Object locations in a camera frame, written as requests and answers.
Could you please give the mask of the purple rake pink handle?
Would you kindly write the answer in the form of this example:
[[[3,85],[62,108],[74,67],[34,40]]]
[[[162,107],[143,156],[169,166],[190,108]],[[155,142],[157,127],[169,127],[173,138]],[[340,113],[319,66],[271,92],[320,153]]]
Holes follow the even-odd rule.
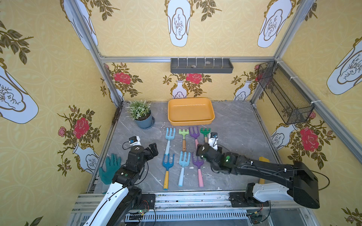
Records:
[[[203,182],[201,166],[204,164],[204,160],[201,157],[196,156],[194,153],[191,153],[191,158],[192,158],[192,163],[198,169],[199,187],[202,188],[202,187],[204,187],[204,182]]]

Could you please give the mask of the blue rake yellow handle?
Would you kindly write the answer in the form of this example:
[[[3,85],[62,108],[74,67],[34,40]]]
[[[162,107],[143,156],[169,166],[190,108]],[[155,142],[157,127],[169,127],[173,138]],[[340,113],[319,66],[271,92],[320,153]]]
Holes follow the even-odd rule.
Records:
[[[164,154],[162,165],[166,169],[163,189],[168,190],[168,187],[169,187],[169,169],[172,168],[173,165],[174,165],[174,154],[172,156],[172,162],[170,162],[170,155],[169,154]]]

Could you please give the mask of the light blue hand fork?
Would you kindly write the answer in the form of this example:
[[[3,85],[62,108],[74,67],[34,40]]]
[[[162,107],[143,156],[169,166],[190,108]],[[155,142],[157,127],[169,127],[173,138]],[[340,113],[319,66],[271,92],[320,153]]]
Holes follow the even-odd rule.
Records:
[[[170,142],[175,138],[176,128],[167,128],[165,138],[167,139],[167,145],[165,149],[165,155],[169,155]]]

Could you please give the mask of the dark green hand rake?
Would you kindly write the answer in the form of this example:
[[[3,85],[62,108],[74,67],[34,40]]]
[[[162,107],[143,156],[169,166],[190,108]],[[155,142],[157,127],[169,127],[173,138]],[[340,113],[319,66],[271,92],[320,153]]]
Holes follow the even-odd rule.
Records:
[[[208,135],[211,133],[211,129],[210,128],[201,128],[200,133],[204,136],[205,143],[207,143],[208,142]]]

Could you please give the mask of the purple fork pink handle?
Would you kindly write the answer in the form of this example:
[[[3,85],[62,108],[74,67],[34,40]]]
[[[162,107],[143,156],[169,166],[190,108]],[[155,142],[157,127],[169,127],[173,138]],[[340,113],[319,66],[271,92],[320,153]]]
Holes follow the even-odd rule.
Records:
[[[195,140],[195,147],[196,149],[198,148],[199,145],[199,141],[198,141],[198,137],[200,136],[200,131],[199,131],[199,127],[189,127],[189,135],[194,138]]]

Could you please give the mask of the light green hand rake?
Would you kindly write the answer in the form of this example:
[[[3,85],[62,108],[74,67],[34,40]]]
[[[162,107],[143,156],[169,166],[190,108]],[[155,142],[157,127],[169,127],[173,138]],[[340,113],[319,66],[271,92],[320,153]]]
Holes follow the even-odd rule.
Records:
[[[183,137],[183,152],[186,152],[186,135],[189,134],[189,129],[179,129],[179,134]]]

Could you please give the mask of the yellow storage tray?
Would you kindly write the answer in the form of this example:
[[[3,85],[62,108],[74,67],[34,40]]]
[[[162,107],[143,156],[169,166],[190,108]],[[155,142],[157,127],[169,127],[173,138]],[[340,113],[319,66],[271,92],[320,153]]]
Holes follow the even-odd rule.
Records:
[[[180,98],[168,102],[168,120],[172,126],[208,125],[215,119],[208,98]]]

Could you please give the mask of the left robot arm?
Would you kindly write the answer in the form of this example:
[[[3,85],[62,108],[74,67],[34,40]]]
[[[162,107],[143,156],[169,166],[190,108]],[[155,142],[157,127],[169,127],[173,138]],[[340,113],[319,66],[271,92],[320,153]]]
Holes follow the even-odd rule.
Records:
[[[104,198],[85,226],[115,226],[135,206],[141,203],[142,190],[136,186],[145,164],[158,155],[156,143],[147,148],[134,145],[124,165],[116,171]]]

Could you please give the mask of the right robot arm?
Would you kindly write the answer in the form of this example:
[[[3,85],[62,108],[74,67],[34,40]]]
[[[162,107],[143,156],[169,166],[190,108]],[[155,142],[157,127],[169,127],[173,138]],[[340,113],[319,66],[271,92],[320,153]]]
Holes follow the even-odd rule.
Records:
[[[318,178],[302,162],[276,164],[222,152],[209,144],[198,145],[196,155],[210,163],[211,169],[226,175],[247,175],[267,180],[267,184],[249,183],[244,201],[294,201],[310,209],[320,208]]]

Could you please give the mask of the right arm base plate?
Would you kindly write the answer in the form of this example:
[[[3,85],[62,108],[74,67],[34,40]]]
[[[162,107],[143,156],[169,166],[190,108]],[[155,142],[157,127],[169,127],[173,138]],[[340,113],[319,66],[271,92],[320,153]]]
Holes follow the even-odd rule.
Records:
[[[232,207],[269,207],[270,204],[268,201],[261,202],[253,197],[252,193],[247,192],[230,192],[229,201],[232,204]]]

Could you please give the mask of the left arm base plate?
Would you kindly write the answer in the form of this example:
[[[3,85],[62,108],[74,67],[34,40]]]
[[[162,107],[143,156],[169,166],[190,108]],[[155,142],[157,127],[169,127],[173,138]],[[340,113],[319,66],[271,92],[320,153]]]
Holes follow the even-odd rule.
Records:
[[[156,195],[155,194],[142,194],[140,203],[133,207],[134,210],[152,210],[155,207]]]

